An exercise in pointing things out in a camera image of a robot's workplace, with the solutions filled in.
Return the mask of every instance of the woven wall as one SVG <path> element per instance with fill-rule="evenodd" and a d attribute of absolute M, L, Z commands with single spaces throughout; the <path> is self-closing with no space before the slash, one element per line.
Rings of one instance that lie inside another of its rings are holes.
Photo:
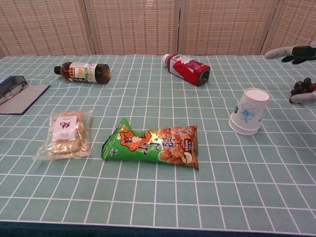
<path fill-rule="evenodd" d="M 314 40 L 316 0 L 285 0 L 265 52 L 283 46 L 307 45 Z"/>
<path fill-rule="evenodd" d="M 0 0 L 0 21 L 0 47 L 5 55 L 94 52 L 78 0 Z"/>
<path fill-rule="evenodd" d="M 275 0 L 186 0 L 180 52 L 247 55 L 260 52 Z"/>
<path fill-rule="evenodd" d="M 176 52 L 178 0 L 89 0 L 101 54 Z"/>

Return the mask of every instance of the clipboard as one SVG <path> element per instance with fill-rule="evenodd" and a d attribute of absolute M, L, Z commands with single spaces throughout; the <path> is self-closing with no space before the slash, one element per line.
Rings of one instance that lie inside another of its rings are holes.
<path fill-rule="evenodd" d="M 23 76 L 0 83 L 0 115 L 23 115 L 50 85 L 28 85 Z"/>

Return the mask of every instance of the green snack bag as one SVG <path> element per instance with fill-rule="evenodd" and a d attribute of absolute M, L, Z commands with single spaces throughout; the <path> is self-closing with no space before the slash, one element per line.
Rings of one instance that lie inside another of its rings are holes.
<path fill-rule="evenodd" d="M 136 132 L 125 118 L 102 146 L 103 159 L 164 162 L 196 169 L 197 153 L 196 125 Z"/>

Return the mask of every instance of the brown bottle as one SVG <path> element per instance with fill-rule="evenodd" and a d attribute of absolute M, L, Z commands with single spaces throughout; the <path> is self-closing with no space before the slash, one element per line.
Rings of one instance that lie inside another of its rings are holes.
<path fill-rule="evenodd" d="M 111 78 L 107 64 L 66 62 L 55 67 L 54 72 L 70 81 L 106 84 Z"/>

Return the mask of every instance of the stacked paper cup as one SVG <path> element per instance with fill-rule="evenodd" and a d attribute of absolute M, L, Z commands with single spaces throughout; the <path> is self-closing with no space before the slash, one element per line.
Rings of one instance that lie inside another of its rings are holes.
<path fill-rule="evenodd" d="M 235 111 L 231 114 L 229 125 L 232 130 L 242 135 L 257 133 L 269 97 L 269 94 L 261 89 L 246 89 Z"/>

